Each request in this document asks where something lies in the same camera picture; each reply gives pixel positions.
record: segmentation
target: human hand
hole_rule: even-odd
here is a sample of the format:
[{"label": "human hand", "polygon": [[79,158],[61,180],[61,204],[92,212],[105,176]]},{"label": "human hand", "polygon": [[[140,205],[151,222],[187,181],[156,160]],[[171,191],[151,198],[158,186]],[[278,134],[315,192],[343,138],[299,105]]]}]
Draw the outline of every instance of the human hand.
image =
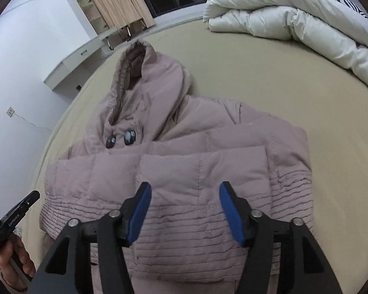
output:
[{"label": "human hand", "polygon": [[14,290],[21,292],[25,290],[27,286],[10,265],[10,258],[14,250],[18,253],[19,260],[23,264],[23,271],[27,275],[33,277],[36,273],[36,268],[20,237],[12,234],[5,246],[0,249],[0,270],[7,284]]}]

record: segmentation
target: silver bolt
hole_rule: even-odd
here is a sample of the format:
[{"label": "silver bolt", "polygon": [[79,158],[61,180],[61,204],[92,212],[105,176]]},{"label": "silver bolt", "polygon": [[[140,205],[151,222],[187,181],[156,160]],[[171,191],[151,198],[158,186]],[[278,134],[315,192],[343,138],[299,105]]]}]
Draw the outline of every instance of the silver bolt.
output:
[{"label": "silver bolt", "polygon": [[260,210],[252,210],[251,214],[254,218],[260,218],[263,215],[262,211]]},{"label": "silver bolt", "polygon": [[301,227],[302,225],[304,225],[304,221],[300,218],[294,218],[293,223],[294,225],[297,225],[298,227]]},{"label": "silver bolt", "polygon": [[111,212],[109,212],[109,217],[111,218],[116,218],[120,215],[120,211],[119,210],[112,210]]},{"label": "silver bolt", "polygon": [[71,219],[71,220],[68,221],[68,225],[70,227],[75,227],[75,226],[78,225],[78,223],[79,223],[79,220],[78,219]]}]

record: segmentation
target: white duvet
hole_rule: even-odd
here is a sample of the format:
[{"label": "white duvet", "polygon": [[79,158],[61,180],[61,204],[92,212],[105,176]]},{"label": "white duvet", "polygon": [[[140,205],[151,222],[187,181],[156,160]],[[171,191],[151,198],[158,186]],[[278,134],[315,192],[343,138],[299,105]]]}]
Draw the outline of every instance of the white duvet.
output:
[{"label": "white duvet", "polygon": [[335,0],[207,0],[213,32],[301,41],[368,85],[368,19]]}]

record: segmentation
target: beige bed sheet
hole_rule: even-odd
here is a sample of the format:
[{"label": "beige bed sheet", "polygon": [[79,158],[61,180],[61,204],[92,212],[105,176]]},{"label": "beige bed sheet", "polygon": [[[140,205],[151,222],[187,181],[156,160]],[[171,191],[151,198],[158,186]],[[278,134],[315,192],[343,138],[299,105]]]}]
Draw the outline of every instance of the beige bed sheet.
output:
[{"label": "beige bed sheet", "polygon": [[[183,63],[193,94],[239,99],[308,134],[315,198],[315,236],[345,294],[368,278],[368,88],[350,72],[303,45],[244,34],[212,33],[201,21],[146,38]],[[23,222],[32,259],[42,259],[39,211],[44,173],[82,137],[96,104],[108,92],[115,52],[89,79],[52,134],[33,189],[42,198]]]}]

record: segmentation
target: pink jacket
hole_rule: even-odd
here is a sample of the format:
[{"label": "pink jacket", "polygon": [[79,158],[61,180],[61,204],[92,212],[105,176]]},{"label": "pink jacket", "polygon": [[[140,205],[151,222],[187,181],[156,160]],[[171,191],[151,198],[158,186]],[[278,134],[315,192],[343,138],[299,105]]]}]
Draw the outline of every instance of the pink jacket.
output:
[{"label": "pink jacket", "polygon": [[[239,101],[188,95],[190,86],[178,61],[132,44],[83,140],[47,170],[41,228],[55,238],[71,218],[98,219],[147,181],[150,208],[139,239],[125,249],[130,275],[206,283],[239,280],[246,259],[220,205],[223,181],[271,218],[302,217],[312,227],[304,130]],[[128,131],[135,136],[126,145]]]}]

